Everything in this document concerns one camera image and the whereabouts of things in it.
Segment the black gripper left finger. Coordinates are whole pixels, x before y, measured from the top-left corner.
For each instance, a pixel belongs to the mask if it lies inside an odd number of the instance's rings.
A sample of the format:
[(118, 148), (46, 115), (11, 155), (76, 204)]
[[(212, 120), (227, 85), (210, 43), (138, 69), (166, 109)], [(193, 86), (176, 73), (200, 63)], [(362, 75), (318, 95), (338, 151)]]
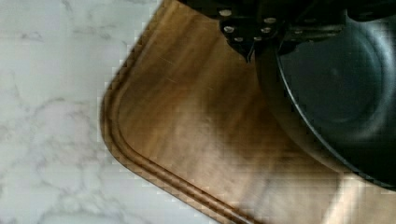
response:
[(276, 35), (285, 21), (284, 0), (180, 0), (187, 7), (219, 22), (229, 46), (247, 63), (255, 46)]

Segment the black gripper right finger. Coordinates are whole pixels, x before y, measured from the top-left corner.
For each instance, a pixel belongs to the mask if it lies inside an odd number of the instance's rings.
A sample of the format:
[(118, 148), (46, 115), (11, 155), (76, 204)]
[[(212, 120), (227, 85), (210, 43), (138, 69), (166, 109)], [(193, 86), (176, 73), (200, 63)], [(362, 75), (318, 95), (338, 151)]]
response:
[(304, 42), (317, 42), (341, 33), (346, 19), (367, 22), (395, 14), (395, 0), (309, 0), (286, 19), (278, 53), (291, 53)]

